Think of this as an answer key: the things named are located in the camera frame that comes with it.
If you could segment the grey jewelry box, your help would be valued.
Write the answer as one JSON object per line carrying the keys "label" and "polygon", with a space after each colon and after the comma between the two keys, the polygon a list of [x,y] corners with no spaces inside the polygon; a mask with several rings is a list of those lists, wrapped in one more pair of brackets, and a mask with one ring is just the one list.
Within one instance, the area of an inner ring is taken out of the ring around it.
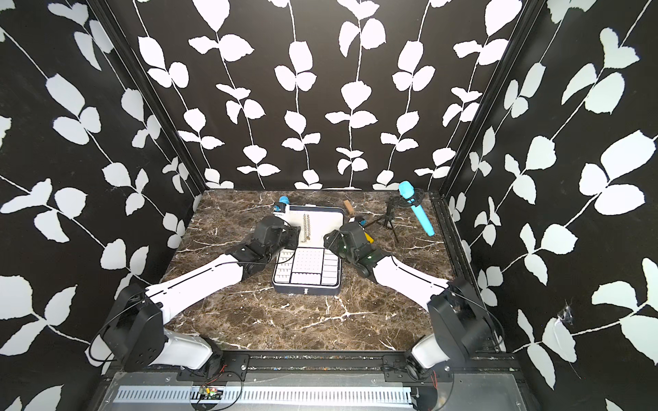
{"label": "grey jewelry box", "polygon": [[337,296],[341,289],[342,262],[324,247],[323,237],[344,223],[338,207],[289,205],[286,214],[274,214],[300,227],[297,249],[282,249],[272,274],[272,286],[282,294]]}

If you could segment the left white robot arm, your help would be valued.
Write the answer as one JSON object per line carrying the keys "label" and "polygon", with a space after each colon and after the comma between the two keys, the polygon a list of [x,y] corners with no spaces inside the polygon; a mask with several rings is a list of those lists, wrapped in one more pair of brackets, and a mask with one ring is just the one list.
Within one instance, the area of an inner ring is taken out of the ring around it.
{"label": "left white robot arm", "polygon": [[166,330],[185,309],[263,271],[283,249],[296,249],[301,229],[274,215],[215,260],[162,284],[130,284],[118,295],[99,337],[125,372],[149,366],[202,370],[221,356],[203,337]]}

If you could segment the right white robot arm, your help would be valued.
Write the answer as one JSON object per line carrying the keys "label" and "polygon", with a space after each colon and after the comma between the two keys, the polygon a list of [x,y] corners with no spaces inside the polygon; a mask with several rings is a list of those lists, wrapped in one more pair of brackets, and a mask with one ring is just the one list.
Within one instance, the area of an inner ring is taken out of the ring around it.
{"label": "right white robot arm", "polygon": [[324,236],[324,246],[363,277],[397,291],[428,311],[433,333],[409,352],[410,366],[426,370],[447,363],[464,366],[498,336],[472,284],[433,277],[378,249],[363,227],[351,222]]}

